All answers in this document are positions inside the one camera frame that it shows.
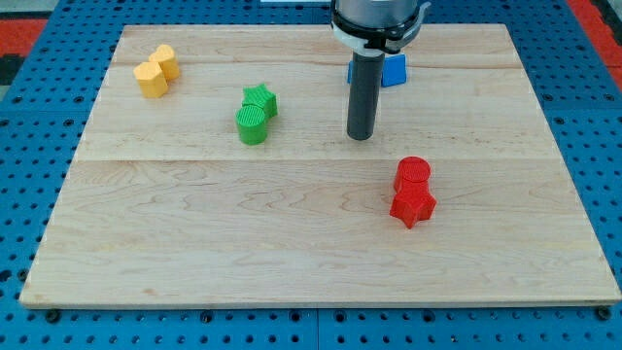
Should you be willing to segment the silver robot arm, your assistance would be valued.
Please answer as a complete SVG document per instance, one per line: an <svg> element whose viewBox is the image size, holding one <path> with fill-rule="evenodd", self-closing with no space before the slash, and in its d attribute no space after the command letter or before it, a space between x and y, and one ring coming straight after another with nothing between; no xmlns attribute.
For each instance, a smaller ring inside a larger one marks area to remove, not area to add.
<svg viewBox="0 0 622 350"><path fill-rule="evenodd" d="M332 0L330 26L354 53L397 54L417 37L431 6L418 0Z"/></svg>

